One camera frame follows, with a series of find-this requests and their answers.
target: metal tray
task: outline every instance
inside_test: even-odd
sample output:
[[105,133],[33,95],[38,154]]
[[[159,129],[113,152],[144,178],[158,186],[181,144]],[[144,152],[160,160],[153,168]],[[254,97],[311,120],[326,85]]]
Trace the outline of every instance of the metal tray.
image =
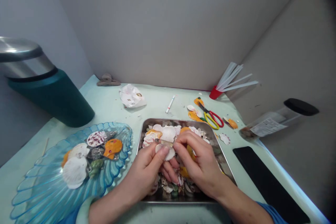
[[[181,125],[183,127],[195,127],[195,128],[200,128],[202,131],[206,133],[206,137],[209,140],[213,151],[215,153],[216,160],[219,164],[220,169],[232,180],[232,182],[236,184],[235,178],[232,174],[232,171],[230,169],[229,164],[226,161],[225,155],[223,153],[223,150],[221,146],[218,143],[217,137],[212,130],[212,128],[205,122],[196,122],[196,121],[185,121],[185,120],[170,120],[170,119],[162,119],[162,118],[149,118],[145,120],[142,124],[141,128],[141,133],[140,133],[140,138],[139,138],[139,144],[138,144],[138,149],[136,151],[136,154],[138,154],[138,151],[142,148],[142,143],[144,141],[144,137],[147,132],[147,128],[149,125],[155,125],[155,124],[160,124],[160,125],[171,125],[171,126],[177,126]],[[152,196],[147,196],[143,200],[143,202],[147,203],[156,203],[156,204],[177,204],[177,203],[187,203],[187,204],[200,204],[200,203],[215,203],[215,201],[208,196],[206,196],[203,193],[199,194],[194,194],[194,197],[187,197],[187,196],[179,196],[175,199],[163,199],[162,197],[162,188],[159,188],[158,191],[152,195]]]

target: teal thermos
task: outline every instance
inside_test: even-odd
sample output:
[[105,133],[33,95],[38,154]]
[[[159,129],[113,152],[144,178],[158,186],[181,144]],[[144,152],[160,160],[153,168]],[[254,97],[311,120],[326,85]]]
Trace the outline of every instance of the teal thermos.
[[69,127],[90,122],[95,112],[42,48],[26,39],[0,37],[0,72],[8,85]]

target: right hand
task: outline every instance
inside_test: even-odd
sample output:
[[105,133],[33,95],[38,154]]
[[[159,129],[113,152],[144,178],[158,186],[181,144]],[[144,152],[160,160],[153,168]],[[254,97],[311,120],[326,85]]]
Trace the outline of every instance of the right hand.
[[[196,161],[191,159],[186,145],[195,151]],[[211,145],[194,132],[186,131],[178,136],[173,147],[196,185],[209,197],[215,200],[220,197],[230,179],[221,172]]]

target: blue scalloped dish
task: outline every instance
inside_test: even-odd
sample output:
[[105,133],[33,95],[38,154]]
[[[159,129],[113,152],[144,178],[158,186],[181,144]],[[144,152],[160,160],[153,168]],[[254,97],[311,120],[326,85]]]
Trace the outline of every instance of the blue scalloped dish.
[[[62,177],[61,162],[67,151],[86,141],[95,131],[116,131],[114,138],[122,141],[118,160],[104,159],[103,169],[75,189],[68,189]],[[10,218],[15,223],[57,223],[90,196],[103,196],[120,169],[125,165],[132,140],[132,130],[127,124],[106,122],[78,131],[50,148],[30,169],[25,180],[17,187],[12,200],[14,209]]]

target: finger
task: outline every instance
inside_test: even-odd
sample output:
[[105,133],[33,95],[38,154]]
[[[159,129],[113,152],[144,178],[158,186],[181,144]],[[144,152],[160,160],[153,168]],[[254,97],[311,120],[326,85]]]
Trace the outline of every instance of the finger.
[[138,155],[139,158],[141,158],[141,164],[145,168],[150,164],[153,157],[155,156],[155,147],[157,146],[157,143],[153,142],[148,147],[142,148]]
[[164,177],[166,178],[166,180],[171,183],[172,179],[170,178],[168,172],[163,167],[160,168],[160,171],[164,175]]
[[160,169],[160,166],[164,162],[165,157],[167,156],[168,152],[169,152],[169,147],[165,146],[165,147],[161,148],[155,154],[155,156],[153,157],[152,161],[147,166],[147,168],[149,168],[150,170],[152,170],[152,172],[158,173],[158,171]]
[[203,141],[202,138],[197,136],[194,132],[185,132],[179,135],[175,141],[175,143],[187,144],[189,145],[196,153],[197,156],[200,156],[202,150],[204,148],[204,144],[206,143]]
[[192,172],[192,171],[196,171],[200,169],[199,166],[192,160],[187,149],[181,143],[175,141],[173,147],[175,151],[178,153],[178,155],[180,156],[180,158],[182,159],[188,172]]
[[169,177],[171,178],[171,180],[175,184],[179,183],[179,179],[177,178],[177,174],[175,173],[175,171],[172,168],[172,165],[169,162],[167,162],[167,161],[163,162],[163,169],[169,174]]
[[178,161],[176,160],[175,157],[169,160],[169,163],[172,165],[173,168],[179,169],[180,165],[178,164]]

